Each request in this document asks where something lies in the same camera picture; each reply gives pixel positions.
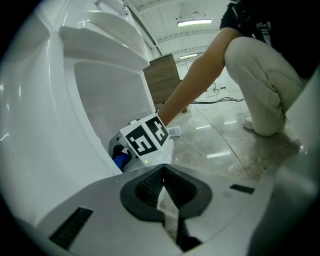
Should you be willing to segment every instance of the black slot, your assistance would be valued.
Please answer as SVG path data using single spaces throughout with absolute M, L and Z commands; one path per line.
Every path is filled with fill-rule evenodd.
M 50 240 L 63 249 L 68 249 L 76 236 L 86 224 L 93 210 L 79 207 L 58 229 L 50 236 Z
M 122 145 L 115 145 L 114 148 L 113 148 L 113 152 L 112 152 L 112 160 L 115 160 L 115 158 L 122 153 L 122 150 L 123 150 L 124 148 L 125 148 L 125 147 L 122 146 Z M 123 168 L 130 162 L 130 160 L 132 159 L 132 155 L 131 155 L 131 153 L 130 153 L 129 150 L 127 151 L 127 154 L 129 155 L 129 158 L 122 163 L 121 168 L 120 168 L 121 171 L 122 171 Z
M 202 214 L 212 199 L 211 188 L 203 181 L 168 164 L 159 164 L 128 181 L 121 189 L 120 199 L 123 206 L 139 220 L 162 222 L 164 226 L 165 215 L 157 210 L 163 187 L 179 209 L 175 242 L 186 252 L 200 245 L 201 241 L 189 235 L 184 221 Z
M 254 188 L 252 187 L 248 187 L 248 186 L 242 186 L 242 185 L 238 185 L 238 184 L 233 184 L 230 189 L 233 190 L 238 190 L 247 194 L 253 194 L 253 192 L 255 191 Z

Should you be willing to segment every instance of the fluorescent light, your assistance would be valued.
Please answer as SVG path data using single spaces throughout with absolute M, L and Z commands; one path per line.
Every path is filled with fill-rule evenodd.
M 237 121 L 225 122 L 225 125 L 236 123 Z
M 189 55 L 186 55 L 186 56 L 181 56 L 180 57 L 180 60 L 181 59 L 185 59 L 185 58 L 191 58 L 191 57 L 195 57 L 195 56 L 197 56 L 198 54 L 196 53 L 196 54 L 189 54 Z
M 198 129 L 207 128 L 207 127 L 210 127 L 210 126 L 211 126 L 211 125 L 206 125 L 206 126 L 197 127 L 197 128 L 195 128 L 195 129 L 198 130 Z
M 62 26 L 64 26 L 64 25 L 65 25 L 67 16 L 68 16 L 68 13 L 66 13 L 66 14 L 65 14 L 65 17 L 64 17 L 64 21 L 63 21 Z
M 180 21 L 177 23 L 178 27 L 188 26 L 188 25 L 196 25 L 196 24 L 210 24 L 212 19 L 192 19 Z
M 2 138 L 0 138 L 0 142 L 2 142 L 7 136 L 9 136 L 9 133 L 5 134 Z
M 226 156 L 226 155 L 230 155 L 230 154 L 231 154 L 230 151 L 220 152 L 220 153 L 215 153 L 215 154 L 207 154 L 206 158 L 217 158 L 217 157 L 222 157 L 222 156 Z

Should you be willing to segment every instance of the marble floor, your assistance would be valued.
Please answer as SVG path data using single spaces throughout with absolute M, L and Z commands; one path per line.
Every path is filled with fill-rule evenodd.
M 223 97 L 243 99 L 231 79 L 226 89 L 214 92 L 211 86 L 197 101 L 216 101 Z M 172 164 L 245 180 L 259 180 L 268 168 L 278 167 L 300 150 L 297 135 L 287 122 L 284 133 L 265 138 L 243 128 L 249 116 L 246 102 L 219 102 L 190 105 L 169 125 L 181 127 L 174 137 Z

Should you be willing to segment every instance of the wooden panel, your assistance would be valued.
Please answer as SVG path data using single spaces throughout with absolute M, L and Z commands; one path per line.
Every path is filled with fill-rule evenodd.
M 172 54 L 150 61 L 143 73 L 154 104 L 164 103 L 180 83 Z

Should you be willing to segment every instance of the black grille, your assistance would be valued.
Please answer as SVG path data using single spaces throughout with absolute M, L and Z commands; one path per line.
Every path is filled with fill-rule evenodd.
M 238 190 L 238 191 L 241 191 L 241 192 L 244 192 L 244 193 L 247 193 L 247 194 L 252 194 L 255 189 L 252 188 L 252 187 L 248 187 L 248 186 L 242 186 L 242 185 L 238 185 L 238 184 L 233 184 L 230 189 L 233 189 L 233 190 Z
M 178 209 L 190 202 L 197 194 L 195 185 L 165 167 L 138 183 L 135 194 L 145 204 L 157 207 L 163 186 Z
M 67 250 L 92 213 L 90 209 L 79 207 L 49 239 Z

